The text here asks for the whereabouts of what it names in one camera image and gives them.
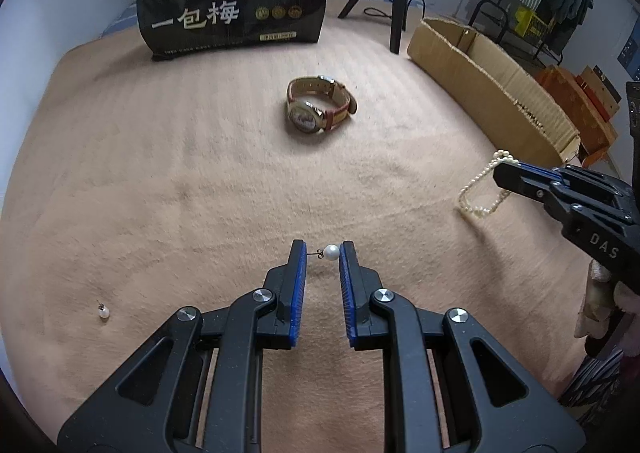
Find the wristwatch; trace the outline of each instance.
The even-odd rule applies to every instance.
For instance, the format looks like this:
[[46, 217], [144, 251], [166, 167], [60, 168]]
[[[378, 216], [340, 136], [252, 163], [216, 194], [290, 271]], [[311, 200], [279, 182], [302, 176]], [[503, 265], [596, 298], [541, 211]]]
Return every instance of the wristwatch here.
[[[336, 107], [321, 110], [305, 100], [297, 99], [306, 94], [325, 94]], [[358, 109], [356, 98], [346, 87], [327, 76], [306, 76], [296, 78], [287, 87], [287, 114], [294, 126], [306, 134], [330, 130], [343, 121], [347, 114], [355, 114]]]

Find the brown leather watch strap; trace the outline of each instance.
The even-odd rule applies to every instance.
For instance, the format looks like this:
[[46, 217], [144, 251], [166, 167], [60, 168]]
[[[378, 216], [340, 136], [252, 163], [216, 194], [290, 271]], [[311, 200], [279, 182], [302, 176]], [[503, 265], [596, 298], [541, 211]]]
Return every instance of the brown leather watch strap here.
[[333, 109], [322, 111], [324, 130], [330, 130], [347, 117], [347, 111], [354, 114], [357, 109], [356, 99], [346, 87], [325, 76], [300, 77], [289, 82], [287, 87], [287, 102], [292, 103], [305, 94], [324, 94], [336, 105]]

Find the pearl necklace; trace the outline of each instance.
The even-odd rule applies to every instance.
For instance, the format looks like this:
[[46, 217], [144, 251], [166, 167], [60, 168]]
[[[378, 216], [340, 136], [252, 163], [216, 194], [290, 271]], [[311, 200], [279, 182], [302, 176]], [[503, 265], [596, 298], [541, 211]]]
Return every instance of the pearl necklace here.
[[466, 198], [466, 194], [469, 192], [471, 188], [473, 188], [477, 183], [479, 183], [485, 176], [489, 175], [498, 164], [501, 162], [513, 162], [517, 164], [519, 161], [514, 159], [513, 156], [507, 152], [506, 150], [498, 150], [494, 153], [494, 160], [492, 160], [489, 164], [487, 164], [486, 168], [482, 170], [478, 175], [476, 175], [473, 179], [469, 181], [463, 189], [460, 190], [460, 195], [458, 195], [458, 206], [465, 213], [472, 213], [478, 218], [488, 217], [491, 213], [494, 213], [497, 210], [498, 206], [502, 204], [505, 199], [511, 194], [510, 191], [503, 189], [498, 194], [498, 198], [495, 200], [493, 204], [491, 204], [488, 208], [483, 208], [482, 206], [471, 206], [469, 201]]

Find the gold medal logo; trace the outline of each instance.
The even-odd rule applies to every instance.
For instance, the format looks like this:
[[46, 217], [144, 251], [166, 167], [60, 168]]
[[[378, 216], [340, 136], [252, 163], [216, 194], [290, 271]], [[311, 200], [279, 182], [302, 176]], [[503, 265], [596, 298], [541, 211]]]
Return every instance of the gold medal logo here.
[[300, 8], [300, 6], [291, 6], [289, 8], [289, 16], [294, 20], [297, 20], [300, 16], [302, 16], [302, 8]]
[[285, 11], [281, 6], [275, 6], [271, 10], [271, 16], [273, 16], [276, 20], [283, 19], [285, 14], [287, 14], [287, 11]]
[[269, 17], [269, 10], [265, 7], [259, 7], [255, 10], [255, 17], [258, 20], [266, 20]]

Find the watch face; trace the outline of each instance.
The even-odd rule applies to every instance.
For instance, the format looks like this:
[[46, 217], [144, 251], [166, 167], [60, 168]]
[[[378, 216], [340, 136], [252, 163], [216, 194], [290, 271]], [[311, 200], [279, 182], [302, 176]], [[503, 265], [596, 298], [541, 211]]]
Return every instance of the watch face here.
[[312, 134], [320, 130], [314, 115], [299, 103], [291, 106], [289, 119], [297, 129], [306, 134]]

